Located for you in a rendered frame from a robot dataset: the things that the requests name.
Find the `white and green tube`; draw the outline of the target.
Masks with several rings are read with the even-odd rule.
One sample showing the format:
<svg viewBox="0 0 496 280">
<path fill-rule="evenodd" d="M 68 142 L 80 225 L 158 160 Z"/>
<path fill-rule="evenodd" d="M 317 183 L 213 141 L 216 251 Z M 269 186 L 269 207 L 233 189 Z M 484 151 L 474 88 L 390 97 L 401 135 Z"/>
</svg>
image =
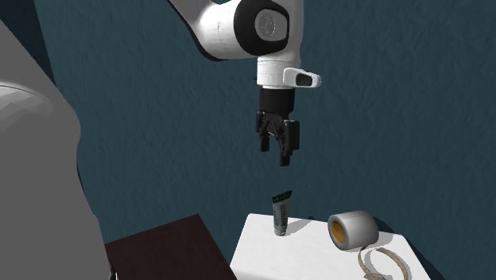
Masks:
<svg viewBox="0 0 496 280">
<path fill-rule="evenodd" d="M 273 228 L 274 234 L 277 236 L 284 236 L 286 234 L 289 220 L 289 201 L 292 192 L 290 189 L 272 196 Z"/>
</svg>

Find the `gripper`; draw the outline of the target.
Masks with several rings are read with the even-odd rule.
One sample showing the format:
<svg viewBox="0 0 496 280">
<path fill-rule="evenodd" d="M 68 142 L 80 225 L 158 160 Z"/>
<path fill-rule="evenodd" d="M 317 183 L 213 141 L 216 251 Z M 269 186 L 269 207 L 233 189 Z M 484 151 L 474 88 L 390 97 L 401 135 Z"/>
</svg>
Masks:
<svg viewBox="0 0 496 280">
<path fill-rule="evenodd" d="M 288 120 L 294 110 L 295 89 L 261 88 L 259 110 L 256 114 L 256 128 L 260 151 L 269 151 L 269 127 L 280 147 L 280 166 L 289 166 L 294 150 L 300 149 L 300 123 Z M 283 118 L 276 121 L 275 115 Z"/>
</svg>

